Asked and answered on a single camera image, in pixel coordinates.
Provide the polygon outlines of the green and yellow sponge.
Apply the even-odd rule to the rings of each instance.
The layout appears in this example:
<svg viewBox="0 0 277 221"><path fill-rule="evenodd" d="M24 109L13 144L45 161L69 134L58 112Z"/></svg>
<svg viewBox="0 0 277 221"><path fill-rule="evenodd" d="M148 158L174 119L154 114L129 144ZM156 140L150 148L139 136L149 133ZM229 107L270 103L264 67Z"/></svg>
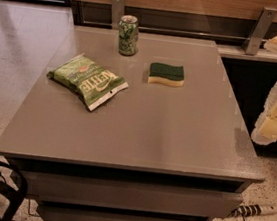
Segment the green and yellow sponge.
<svg viewBox="0 0 277 221"><path fill-rule="evenodd" d="M147 79L148 83L165 84L173 87L183 86L185 81L184 68L155 62L150 65Z"/></svg>

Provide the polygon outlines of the white power strip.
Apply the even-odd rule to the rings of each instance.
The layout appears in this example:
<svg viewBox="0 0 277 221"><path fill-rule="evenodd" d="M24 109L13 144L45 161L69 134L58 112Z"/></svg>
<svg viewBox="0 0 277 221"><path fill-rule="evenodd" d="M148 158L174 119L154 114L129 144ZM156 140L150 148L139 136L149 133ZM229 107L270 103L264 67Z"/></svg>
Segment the white power strip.
<svg viewBox="0 0 277 221"><path fill-rule="evenodd" d="M232 217L267 216L277 214L277 207L272 205L242 205L231 212Z"/></svg>

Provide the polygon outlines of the grey drawer cabinet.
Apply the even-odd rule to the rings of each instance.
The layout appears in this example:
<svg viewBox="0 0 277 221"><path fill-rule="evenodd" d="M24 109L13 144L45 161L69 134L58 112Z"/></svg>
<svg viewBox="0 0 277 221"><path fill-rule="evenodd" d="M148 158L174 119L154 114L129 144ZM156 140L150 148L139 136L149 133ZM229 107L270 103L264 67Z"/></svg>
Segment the grey drawer cabinet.
<svg viewBox="0 0 277 221"><path fill-rule="evenodd" d="M212 221L263 174L216 44L142 34L126 57L111 29L79 27L51 60L79 54L129 84L93 111L40 76L0 136L44 221ZM149 83L152 63L183 86Z"/></svg>

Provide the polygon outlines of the green soda can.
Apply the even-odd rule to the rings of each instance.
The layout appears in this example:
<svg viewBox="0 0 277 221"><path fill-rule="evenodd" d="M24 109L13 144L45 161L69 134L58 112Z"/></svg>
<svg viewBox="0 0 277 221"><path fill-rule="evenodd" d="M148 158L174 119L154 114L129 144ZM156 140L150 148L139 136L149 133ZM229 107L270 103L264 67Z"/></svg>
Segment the green soda can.
<svg viewBox="0 0 277 221"><path fill-rule="evenodd" d="M125 56L135 55L138 45L138 19L136 16L124 15L119 22L118 48L119 52Z"/></svg>

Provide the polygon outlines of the green Kettle chips bag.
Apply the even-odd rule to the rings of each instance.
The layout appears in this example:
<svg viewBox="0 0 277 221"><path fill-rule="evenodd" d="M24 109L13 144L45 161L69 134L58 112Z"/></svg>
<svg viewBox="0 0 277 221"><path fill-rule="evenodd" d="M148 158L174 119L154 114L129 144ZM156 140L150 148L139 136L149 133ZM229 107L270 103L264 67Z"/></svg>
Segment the green Kettle chips bag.
<svg viewBox="0 0 277 221"><path fill-rule="evenodd" d="M93 111L128 87L123 77L93 62L84 54L75 56L46 76L81 96L86 108Z"/></svg>

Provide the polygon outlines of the right metal bracket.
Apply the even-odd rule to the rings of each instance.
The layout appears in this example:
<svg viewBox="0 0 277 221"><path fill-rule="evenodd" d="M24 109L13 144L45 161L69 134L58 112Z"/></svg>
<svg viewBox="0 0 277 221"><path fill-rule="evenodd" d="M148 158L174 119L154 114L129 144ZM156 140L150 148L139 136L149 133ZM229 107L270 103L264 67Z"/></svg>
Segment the right metal bracket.
<svg viewBox="0 0 277 221"><path fill-rule="evenodd" d="M253 27L250 35L245 40L245 43L243 43L242 48L245 54L249 56L257 54L260 49L260 44L262 44L263 37L270 28L276 14L276 8L263 8L259 19L256 21L255 27Z"/></svg>

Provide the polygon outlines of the metal bracket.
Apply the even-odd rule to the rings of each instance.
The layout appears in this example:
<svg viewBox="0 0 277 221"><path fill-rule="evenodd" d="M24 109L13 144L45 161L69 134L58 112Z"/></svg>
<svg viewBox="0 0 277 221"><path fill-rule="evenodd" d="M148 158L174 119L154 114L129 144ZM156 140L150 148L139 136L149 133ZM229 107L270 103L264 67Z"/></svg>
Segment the metal bracket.
<svg viewBox="0 0 277 221"><path fill-rule="evenodd" d="M255 27L253 27L250 35L245 40L245 43L243 43L242 48L245 54L249 56L257 54L260 49L260 44L262 44L263 37L270 28L276 14L276 8L263 8L259 19L256 21Z"/></svg>
<svg viewBox="0 0 277 221"><path fill-rule="evenodd" d="M124 15L125 0L112 0L111 2L111 24L113 29L118 29L119 22L122 16Z"/></svg>

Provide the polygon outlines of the left metal bracket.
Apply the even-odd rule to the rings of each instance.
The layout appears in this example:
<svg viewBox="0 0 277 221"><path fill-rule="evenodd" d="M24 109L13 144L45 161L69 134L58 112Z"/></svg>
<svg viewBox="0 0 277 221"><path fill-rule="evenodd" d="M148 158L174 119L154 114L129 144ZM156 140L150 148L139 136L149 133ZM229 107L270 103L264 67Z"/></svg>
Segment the left metal bracket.
<svg viewBox="0 0 277 221"><path fill-rule="evenodd" d="M122 16L124 15L125 0L112 0L111 2L111 24L113 29L118 29L119 22Z"/></svg>

